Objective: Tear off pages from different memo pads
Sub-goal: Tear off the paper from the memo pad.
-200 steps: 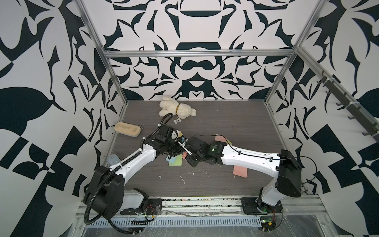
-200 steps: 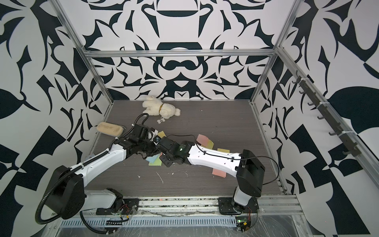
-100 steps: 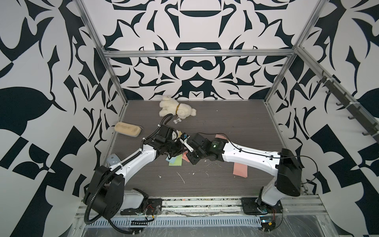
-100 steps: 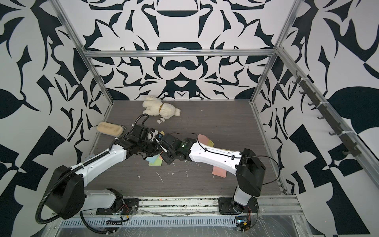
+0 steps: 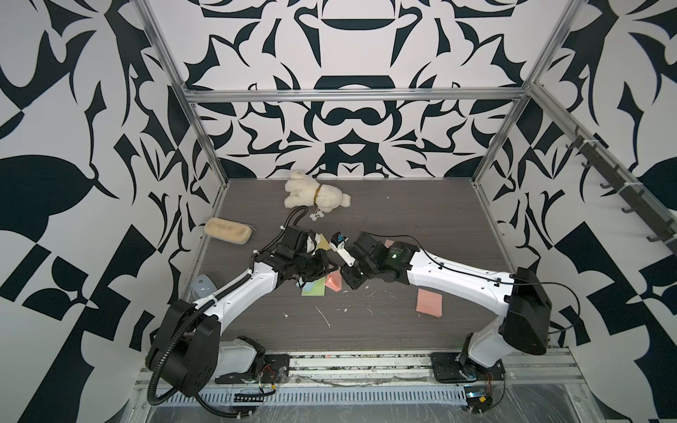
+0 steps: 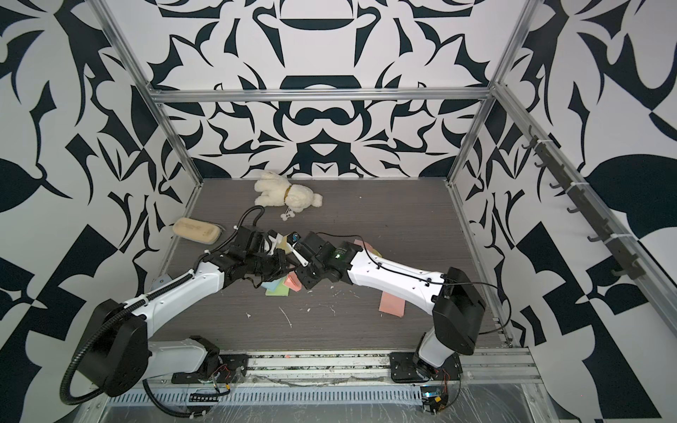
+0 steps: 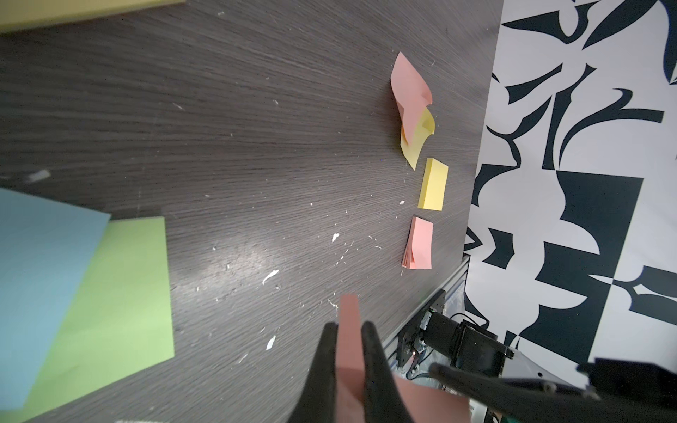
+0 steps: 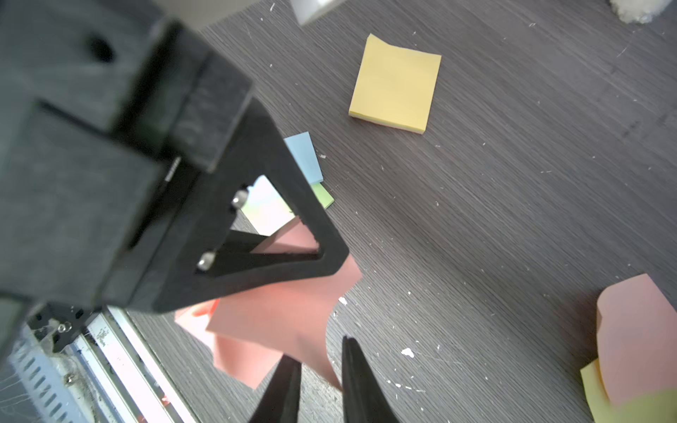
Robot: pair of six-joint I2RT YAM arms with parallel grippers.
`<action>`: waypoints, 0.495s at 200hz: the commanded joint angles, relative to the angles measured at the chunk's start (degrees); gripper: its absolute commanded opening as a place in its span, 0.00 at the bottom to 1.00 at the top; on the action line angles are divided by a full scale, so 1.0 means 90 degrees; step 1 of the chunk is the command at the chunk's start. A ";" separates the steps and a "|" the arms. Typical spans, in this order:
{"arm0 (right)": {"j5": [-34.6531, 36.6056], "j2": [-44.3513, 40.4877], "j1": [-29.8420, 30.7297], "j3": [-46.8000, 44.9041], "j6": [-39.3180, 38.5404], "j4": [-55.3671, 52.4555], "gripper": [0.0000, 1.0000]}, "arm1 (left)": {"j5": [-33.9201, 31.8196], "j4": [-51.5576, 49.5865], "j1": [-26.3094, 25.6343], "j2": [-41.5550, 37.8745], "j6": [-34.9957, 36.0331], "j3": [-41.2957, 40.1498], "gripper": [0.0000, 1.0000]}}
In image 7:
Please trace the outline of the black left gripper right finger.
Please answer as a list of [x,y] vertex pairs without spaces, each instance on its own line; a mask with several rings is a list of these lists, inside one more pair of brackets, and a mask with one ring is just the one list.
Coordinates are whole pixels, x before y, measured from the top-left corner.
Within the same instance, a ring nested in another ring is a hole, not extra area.
[[361,326],[365,366],[363,409],[366,422],[413,422],[405,406],[384,354],[377,327],[372,322]]

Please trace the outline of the large pink memo pad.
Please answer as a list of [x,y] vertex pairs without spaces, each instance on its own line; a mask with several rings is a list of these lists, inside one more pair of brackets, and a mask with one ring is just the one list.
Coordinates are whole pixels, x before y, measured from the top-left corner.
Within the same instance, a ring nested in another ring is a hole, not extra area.
[[432,239],[434,224],[417,216],[412,218],[402,266],[410,270],[432,268]]

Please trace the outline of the torn pink memo page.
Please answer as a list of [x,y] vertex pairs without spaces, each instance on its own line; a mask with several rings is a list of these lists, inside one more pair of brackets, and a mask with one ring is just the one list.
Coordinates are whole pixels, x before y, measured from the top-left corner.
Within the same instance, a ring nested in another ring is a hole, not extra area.
[[411,144],[423,111],[433,103],[432,93],[421,74],[402,52],[396,57],[390,81],[405,141]]

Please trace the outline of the small pink memo pad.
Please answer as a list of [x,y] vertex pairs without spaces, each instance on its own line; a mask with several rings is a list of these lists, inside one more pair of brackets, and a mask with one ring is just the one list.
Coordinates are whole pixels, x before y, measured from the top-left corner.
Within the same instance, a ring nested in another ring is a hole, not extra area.
[[[335,421],[363,422],[365,366],[361,342],[361,317],[354,294],[340,297],[338,303],[338,339],[336,348],[337,396]],[[446,391],[420,386],[394,377],[403,404],[415,422],[468,422],[467,398]]]

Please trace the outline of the torn yellow memo page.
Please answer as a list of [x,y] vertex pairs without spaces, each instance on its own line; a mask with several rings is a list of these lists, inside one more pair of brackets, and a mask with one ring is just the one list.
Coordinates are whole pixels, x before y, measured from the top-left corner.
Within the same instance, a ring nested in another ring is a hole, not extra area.
[[405,132],[402,130],[400,137],[400,148],[412,170],[416,170],[417,163],[421,154],[421,150],[425,141],[435,134],[435,118],[432,116],[428,108],[424,109],[417,123],[414,135],[407,138]]

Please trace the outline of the green memo pad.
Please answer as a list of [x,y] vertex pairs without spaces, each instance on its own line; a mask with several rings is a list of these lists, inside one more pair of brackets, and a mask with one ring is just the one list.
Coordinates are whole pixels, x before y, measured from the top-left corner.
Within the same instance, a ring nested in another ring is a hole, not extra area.
[[106,228],[25,405],[24,422],[175,355],[165,220]]

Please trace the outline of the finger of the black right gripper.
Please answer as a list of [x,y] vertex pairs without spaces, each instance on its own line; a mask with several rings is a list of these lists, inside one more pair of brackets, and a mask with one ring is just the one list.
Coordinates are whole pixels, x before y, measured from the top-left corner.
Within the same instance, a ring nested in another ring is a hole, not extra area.
[[490,378],[433,364],[441,384],[520,422],[675,422],[676,375],[631,361],[594,361],[577,367],[589,386],[545,379]]

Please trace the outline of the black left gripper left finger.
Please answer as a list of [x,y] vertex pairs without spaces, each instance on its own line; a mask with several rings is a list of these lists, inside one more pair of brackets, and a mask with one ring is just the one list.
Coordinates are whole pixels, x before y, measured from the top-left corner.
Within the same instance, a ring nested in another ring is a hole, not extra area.
[[335,421],[338,324],[327,323],[320,336],[301,396],[288,422]]

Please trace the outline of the yellow memo pad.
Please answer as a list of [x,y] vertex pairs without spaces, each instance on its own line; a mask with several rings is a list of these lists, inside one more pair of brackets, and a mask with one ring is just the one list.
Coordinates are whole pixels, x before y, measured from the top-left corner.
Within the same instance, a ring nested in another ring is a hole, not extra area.
[[1,33],[137,12],[179,0],[3,0]]

